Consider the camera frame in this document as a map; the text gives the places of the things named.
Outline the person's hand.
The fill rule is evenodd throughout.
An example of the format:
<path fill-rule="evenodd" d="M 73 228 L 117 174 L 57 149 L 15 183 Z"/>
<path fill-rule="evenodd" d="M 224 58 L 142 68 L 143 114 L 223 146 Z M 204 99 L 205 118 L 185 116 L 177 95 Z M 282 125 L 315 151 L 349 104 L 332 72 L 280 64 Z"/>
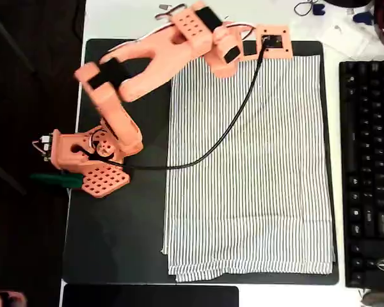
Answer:
<path fill-rule="evenodd" d="M 0 291 L 0 307 L 26 307 L 27 301 L 23 293 Z"/>

